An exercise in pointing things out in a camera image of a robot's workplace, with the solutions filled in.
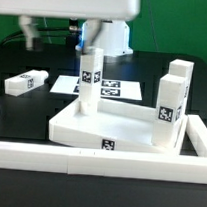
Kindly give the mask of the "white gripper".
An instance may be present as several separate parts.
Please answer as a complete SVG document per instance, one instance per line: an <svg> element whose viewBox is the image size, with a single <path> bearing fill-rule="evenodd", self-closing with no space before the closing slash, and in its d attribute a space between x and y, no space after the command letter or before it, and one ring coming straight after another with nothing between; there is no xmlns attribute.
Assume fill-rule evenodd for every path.
<svg viewBox="0 0 207 207"><path fill-rule="evenodd" d="M83 33L82 53L88 54L102 30L96 19L133 20L140 0L0 0L0 14L20 15L19 25L27 50L41 51L43 41L34 17L88 19Z"/></svg>

